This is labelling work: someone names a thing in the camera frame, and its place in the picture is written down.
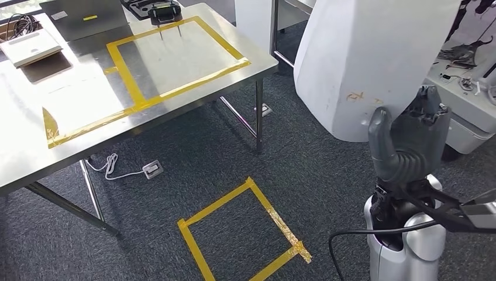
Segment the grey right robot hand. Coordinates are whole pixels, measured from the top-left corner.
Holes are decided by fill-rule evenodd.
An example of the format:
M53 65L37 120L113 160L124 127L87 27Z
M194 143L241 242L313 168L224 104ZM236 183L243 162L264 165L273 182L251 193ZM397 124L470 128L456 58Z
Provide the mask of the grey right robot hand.
M382 177L399 172L424 177L440 166L451 109L434 85L422 85L414 100L396 118L378 107L368 125L374 168Z

